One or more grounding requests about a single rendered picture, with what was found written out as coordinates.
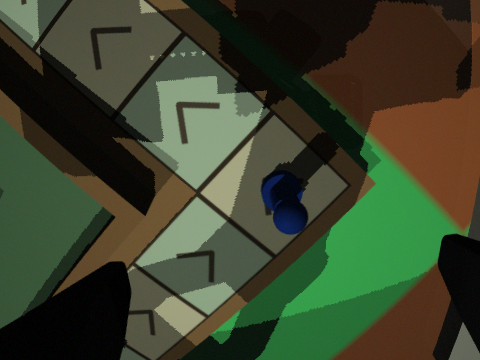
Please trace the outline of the blue pawn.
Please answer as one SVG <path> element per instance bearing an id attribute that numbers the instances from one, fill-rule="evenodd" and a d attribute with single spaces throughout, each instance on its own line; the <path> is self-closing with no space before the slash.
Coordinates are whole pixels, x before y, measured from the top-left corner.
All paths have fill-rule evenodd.
<path id="1" fill-rule="evenodd" d="M 273 212 L 273 223 L 285 235 L 303 231 L 308 221 L 307 209 L 301 204 L 303 185 L 293 173 L 276 171 L 265 177 L 261 196 Z"/>

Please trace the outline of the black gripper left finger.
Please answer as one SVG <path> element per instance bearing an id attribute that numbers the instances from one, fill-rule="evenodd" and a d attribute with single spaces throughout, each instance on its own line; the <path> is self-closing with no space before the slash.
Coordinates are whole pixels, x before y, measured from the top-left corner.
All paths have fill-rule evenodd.
<path id="1" fill-rule="evenodd" d="M 127 267 L 109 261 L 0 328 L 0 360 L 120 360 L 131 296 Z"/>

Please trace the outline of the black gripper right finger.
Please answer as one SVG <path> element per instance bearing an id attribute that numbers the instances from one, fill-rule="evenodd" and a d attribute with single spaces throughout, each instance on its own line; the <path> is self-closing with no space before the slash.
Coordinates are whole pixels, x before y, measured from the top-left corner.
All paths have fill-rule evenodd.
<path id="1" fill-rule="evenodd" d="M 453 305 L 480 352 L 480 241 L 463 235 L 441 239 L 439 264 Z"/>

